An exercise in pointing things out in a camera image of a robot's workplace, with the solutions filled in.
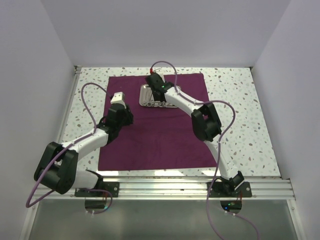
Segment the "white enclosure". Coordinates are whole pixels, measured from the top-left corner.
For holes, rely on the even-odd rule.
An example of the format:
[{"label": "white enclosure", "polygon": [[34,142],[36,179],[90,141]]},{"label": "white enclosure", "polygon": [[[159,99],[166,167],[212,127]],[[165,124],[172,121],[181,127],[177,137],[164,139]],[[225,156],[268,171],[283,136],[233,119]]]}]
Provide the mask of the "white enclosure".
[{"label": "white enclosure", "polygon": [[316,0],[0,2],[0,238],[19,239],[74,66],[253,67],[279,170],[319,239],[320,41]]}]

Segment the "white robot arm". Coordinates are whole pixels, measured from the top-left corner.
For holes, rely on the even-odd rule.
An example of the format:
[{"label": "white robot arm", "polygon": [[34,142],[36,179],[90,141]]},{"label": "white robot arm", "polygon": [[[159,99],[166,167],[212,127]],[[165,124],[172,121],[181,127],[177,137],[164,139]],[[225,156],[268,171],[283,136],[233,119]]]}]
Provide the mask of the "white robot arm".
[{"label": "white robot arm", "polygon": [[[203,141],[214,158],[218,159],[218,152],[213,139],[221,134],[221,122],[214,104],[192,104],[176,92],[173,83],[165,82],[164,78],[157,73],[147,76],[146,81],[152,90],[155,101],[171,103],[191,117],[192,129],[195,136]],[[191,101],[199,102],[185,93],[183,95]],[[115,93],[107,116],[104,116],[100,120],[95,130],[93,129],[89,132],[91,136],[85,137],[88,135],[87,133],[73,141],[62,144],[51,142],[47,145],[34,173],[34,180],[38,181],[53,158],[72,144],[57,159],[61,161],[61,164],[53,164],[44,173],[44,177],[40,183],[60,194],[65,194],[70,189],[104,189],[102,176],[89,170],[77,170],[77,163],[95,149],[111,143],[118,136],[123,126],[132,123],[133,115],[129,106],[124,102],[124,94],[122,92]],[[218,168],[221,174],[220,179],[223,183],[219,191],[230,195],[242,185],[244,177],[226,153],[221,156]]]},{"label": "white robot arm", "polygon": [[[34,180],[38,181],[44,174],[40,183],[60,194],[65,194],[70,189],[104,189],[100,175],[93,171],[77,170],[77,163],[95,149],[111,143],[123,126],[133,123],[133,115],[129,106],[125,104],[124,97],[122,92],[114,94],[107,116],[100,120],[95,130],[73,141],[62,144],[49,143],[34,173]],[[61,164],[53,164],[45,172],[54,157],[63,150],[65,152],[57,159]]]},{"label": "white robot arm", "polygon": [[[165,81],[163,75],[151,72],[145,78],[152,90],[154,101],[167,102],[175,105],[191,117],[194,135],[203,141],[215,159],[218,159],[218,151],[214,146],[214,137],[221,134],[221,121],[213,103],[201,103],[201,101],[175,89],[172,82]],[[235,192],[244,183],[245,179],[237,166],[231,161],[227,152],[220,156],[219,163],[221,189],[227,195]]]}]

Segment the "silver tray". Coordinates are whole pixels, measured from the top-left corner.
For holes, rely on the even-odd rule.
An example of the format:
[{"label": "silver tray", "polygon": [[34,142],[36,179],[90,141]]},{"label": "silver tray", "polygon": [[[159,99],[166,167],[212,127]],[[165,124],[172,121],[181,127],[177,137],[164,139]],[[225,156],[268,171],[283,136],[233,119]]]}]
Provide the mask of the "silver tray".
[{"label": "silver tray", "polygon": [[142,85],[140,88],[139,104],[143,107],[177,108],[175,105],[168,102],[155,101],[151,88],[147,84]]}]

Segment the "speckled tabletop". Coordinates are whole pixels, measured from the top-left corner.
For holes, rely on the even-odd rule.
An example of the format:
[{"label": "speckled tabletop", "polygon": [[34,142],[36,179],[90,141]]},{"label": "speckled tabletop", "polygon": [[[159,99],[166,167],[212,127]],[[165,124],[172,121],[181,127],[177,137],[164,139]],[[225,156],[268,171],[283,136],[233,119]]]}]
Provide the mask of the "speckled tabletop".
[{"label": "speckled tabletop", "polygon": [[[165,74],[173,74],[162,67]],[[202,73],[210,100],[224,100],[236,110],[236,121],[222,139],[222,152],[228,151],[244,176],[280,177],[278,164],[259,104],[249,68],[178,67],[179,74]],[[78,79],[72,105],[64,130],[63,142],[73,140],[93,128],[92,120],[81,101],[80,90],[85,83],[94,82],[107,88],[111,76],[141,76],[149,74],[148,67],[83,67]],[[105,93],[88,86],[85,99],[93,116],[103,116]],[[232,119],[231,110],[224,104],[215,104],[224,129]],[[97,171],[99,149],[78,163],[79,170]],[[163,170],[103,171],[105,176],[213,176],[215,168],[184,168]]]}]

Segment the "purple cloth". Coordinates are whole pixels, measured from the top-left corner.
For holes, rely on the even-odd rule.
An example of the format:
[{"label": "purple cloth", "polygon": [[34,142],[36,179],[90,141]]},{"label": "purple cloth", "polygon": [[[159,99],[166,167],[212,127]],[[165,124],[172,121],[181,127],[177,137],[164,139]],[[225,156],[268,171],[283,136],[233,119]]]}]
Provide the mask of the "purple cloth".
[{"label": "purple cloth", "polygon": [[[174,82],[174,75],[166,75]],[[215,167],[208,147],[192,130],[191,118],[178,108],[144,107],[139,105],[145,76],[110,77],[107,90],[124,92],[125,102],[133,114],[133,124],[124,126],[112,143],[100,149],[99,171],[130,171]],[[204,76],[201,73],[178,76],[178,85],[195,99],[208,101]],[[107,97],[104,115],[110,107]]]}]

